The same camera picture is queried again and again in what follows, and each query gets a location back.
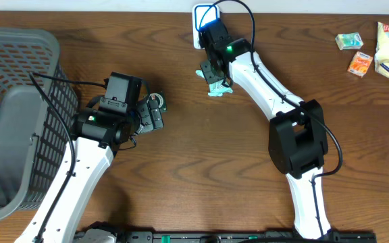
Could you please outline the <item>dark green round-label box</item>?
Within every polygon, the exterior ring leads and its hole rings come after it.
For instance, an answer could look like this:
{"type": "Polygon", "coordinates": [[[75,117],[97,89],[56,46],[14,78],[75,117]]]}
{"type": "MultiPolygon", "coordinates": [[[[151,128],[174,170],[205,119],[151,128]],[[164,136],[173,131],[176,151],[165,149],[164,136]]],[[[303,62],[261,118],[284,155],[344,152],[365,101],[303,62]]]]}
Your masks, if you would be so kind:
{"type": "Polygon", "coordinates": [[[165,99],[164,92],[153,92],[150,94],[151,100],[156,100],[158,103],[158,107],[162,113],[167,112],[167,103],[165,99]]]}

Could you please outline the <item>teal wrapper packet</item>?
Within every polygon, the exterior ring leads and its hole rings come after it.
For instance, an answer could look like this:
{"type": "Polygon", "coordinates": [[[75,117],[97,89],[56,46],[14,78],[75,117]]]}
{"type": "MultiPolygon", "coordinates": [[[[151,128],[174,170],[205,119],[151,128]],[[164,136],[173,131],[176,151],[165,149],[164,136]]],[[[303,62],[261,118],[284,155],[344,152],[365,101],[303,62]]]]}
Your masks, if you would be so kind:
{"type": "Polygon", "coordinates": [[[233,90],[227,81],[222,80],[209,85],[208,95],[210,97],[222,97],[224,94],[232,94],[233,90]]]}

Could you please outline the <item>green tissue pack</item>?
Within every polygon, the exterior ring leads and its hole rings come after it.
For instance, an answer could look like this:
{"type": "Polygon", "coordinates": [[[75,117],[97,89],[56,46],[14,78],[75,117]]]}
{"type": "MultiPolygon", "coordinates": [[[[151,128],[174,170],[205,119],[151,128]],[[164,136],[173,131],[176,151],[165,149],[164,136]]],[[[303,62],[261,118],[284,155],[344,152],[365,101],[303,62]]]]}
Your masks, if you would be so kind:
{"type": "Polygon", "coordinates": [[[364,43],[358,32],[348,34],[338,34],[335,38],[340,50],[360,49],[364,43]]]}

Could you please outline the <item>orange snack packet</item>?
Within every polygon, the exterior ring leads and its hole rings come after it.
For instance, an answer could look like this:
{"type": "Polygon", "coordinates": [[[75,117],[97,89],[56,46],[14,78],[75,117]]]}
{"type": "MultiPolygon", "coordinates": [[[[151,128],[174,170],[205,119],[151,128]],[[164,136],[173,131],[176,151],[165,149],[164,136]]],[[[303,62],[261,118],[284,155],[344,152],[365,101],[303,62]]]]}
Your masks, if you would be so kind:
{"type": "Polygon", "coordinates": [[[351,60],[347,71],[356,76],[364,77],[372,61],[373,61],[373,57],[364,54],[360,51],[357,51],[353,59],[351,60]]]}

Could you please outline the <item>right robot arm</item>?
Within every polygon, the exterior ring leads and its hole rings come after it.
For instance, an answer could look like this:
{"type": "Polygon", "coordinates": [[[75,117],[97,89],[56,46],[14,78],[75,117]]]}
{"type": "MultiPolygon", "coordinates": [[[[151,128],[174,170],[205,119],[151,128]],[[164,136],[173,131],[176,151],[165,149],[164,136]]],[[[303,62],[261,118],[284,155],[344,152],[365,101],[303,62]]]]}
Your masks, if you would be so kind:
{"type": "Polygon", "coordinates": [[[198,40],[197,48],[207,54],[201,70],[208,83],[229,80],[239,85],[266,116],[268,153],[289,183],[296,233],[306,239],[325,239],[332,227],[321,179],[331,132],[324,124],[321,105],[315,100],[305,102],[285,88],[243,38],[198,40]]]}

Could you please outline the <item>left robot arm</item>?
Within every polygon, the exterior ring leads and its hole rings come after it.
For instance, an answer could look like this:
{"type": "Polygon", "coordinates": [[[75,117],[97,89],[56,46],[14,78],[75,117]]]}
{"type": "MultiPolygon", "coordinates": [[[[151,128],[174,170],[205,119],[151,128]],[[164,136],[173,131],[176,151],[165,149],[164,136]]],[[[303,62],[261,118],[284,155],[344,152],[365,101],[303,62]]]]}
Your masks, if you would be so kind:
{"type": "Polygon", "coordinates": [[[118,232],[94,226],[76,233],[80,218],[121,144],[161,129],[160,101],[148,95],[132,110],[102,98],[98,109],[82,110],[73,124],[61,165],[41,206],[17,242],[117,242],[118,232]]]}

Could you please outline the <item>white barcode scanner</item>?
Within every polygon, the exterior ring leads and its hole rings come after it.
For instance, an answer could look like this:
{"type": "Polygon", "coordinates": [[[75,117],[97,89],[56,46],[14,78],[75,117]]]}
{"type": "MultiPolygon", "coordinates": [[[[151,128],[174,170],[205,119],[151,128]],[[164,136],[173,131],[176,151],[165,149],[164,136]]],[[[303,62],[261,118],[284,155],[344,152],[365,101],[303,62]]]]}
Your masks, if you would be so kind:
{"type": "Polygon", "coordinates": [[[192,8],[192,36],[195,49],[202,49],[199,38],[201,27],[218,18],[220,18],[220,9],[212,3],[199,3],[192,8]]]}

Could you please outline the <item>grey plastic shopping basket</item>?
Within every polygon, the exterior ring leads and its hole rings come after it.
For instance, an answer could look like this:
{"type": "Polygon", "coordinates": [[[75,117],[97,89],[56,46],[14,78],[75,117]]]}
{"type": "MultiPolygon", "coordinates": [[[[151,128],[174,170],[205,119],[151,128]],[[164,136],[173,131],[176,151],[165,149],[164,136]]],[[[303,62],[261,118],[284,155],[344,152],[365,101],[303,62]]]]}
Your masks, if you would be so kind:
{"type": "Polygon", "coordinates": [[[40,207],[78,110],[47,31],[0,28],[0,220],[40,207]]]}

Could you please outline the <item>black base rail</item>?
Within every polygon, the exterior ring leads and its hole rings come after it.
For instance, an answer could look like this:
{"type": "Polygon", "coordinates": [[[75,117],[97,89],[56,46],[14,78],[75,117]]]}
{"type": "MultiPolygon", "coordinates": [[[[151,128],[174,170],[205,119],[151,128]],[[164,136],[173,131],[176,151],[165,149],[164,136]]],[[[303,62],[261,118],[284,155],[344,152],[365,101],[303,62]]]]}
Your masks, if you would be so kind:
{"type": "Polygon", "coordinates": [[[308,242],[293,232],[266,231],[264,233],[111,233],[104,229],[90,229],[77,233],[74,242],[120,243],[258,243],[258,242],[308,242]]]}

